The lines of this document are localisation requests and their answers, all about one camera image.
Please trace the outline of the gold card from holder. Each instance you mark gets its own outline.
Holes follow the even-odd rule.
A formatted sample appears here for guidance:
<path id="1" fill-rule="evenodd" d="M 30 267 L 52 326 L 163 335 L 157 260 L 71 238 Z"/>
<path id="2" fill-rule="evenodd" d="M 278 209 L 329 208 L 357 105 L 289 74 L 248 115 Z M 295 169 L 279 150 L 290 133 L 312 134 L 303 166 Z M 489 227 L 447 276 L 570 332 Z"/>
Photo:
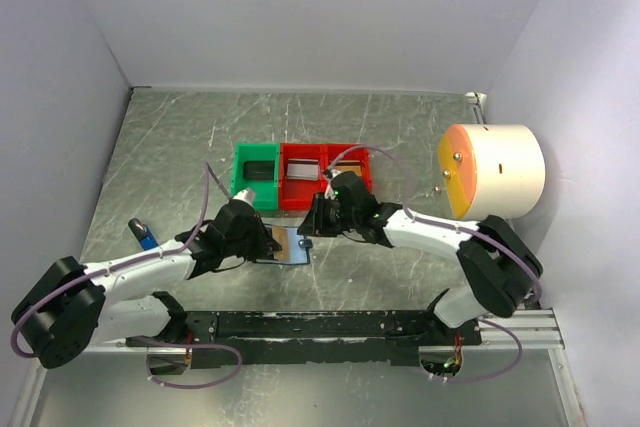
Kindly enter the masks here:
<path id="1" fill-rule="evenodd" d="M 298 247 L 295 240 L 297 229 L 295 227 L 273 225 L 271 235 L 280 246 L 280 249 L 275 250 L 273 253 L 274 260 L 280 264 L 293 265 L 295 263 L 296 248 Z"/>

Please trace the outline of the blue leather card holder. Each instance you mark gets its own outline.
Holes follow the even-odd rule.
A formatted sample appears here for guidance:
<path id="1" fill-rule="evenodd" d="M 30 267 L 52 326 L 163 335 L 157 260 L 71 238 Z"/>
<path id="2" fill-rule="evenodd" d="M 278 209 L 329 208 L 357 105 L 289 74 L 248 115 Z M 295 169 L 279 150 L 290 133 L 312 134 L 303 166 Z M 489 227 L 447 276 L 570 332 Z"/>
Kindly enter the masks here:
<path id="1" fill-rule="evenodd" d="M 313 242 L 306 236 L 299 235 L 297 232 L 295 240 L 298 247 L 296 248 L 295 263 L 293 265 L 285 265 L 277 262 L 255 262 L 256 264 L 275 264 L 284 266 L 301 266 L 310 264 L 310 251 L 313 248 Z"/>

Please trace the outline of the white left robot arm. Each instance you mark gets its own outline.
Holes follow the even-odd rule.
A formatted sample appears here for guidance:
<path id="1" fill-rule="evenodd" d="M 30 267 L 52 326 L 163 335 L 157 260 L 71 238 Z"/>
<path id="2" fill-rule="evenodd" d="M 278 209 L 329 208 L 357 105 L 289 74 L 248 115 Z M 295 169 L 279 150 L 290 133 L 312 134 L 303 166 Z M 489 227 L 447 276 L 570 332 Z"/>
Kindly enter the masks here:
<path id="1" fill-rule="evenodd" d="M 187 337 L 187 313 L 168 288 L 219 269 L 227 258 L 255 261 L 281 251 L 254 209 L 247 188 L 212 220 L 157 247 L 111 261 L 54 262 L 14 309 L 10 343 L 47 369 L 65 365 L 87 347 L 148 337 L 173 346 Z"/>

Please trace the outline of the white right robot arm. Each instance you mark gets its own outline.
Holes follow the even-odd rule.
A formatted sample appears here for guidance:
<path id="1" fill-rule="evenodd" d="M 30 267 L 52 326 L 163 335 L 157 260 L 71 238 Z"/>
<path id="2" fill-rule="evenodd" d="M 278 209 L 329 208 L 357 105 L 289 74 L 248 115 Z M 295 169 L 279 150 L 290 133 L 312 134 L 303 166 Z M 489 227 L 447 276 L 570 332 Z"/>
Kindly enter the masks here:
<path id="1" fill-rule="evenodd" d="M 465 284 L 437 297 L 424 321 L 425 335 L 435 344 L 448 343 L 462 324 L 485 314 L 509 318 L 541 293 L 543 267 L 503 218 L 454 222 L 425 216 L 380 202 L 356 174 L 336 172 L 327 189 L 313 195 L 298 233 L 329 238 L 348 231 L 368 244 L 411 248 L 459 264 Z"/>

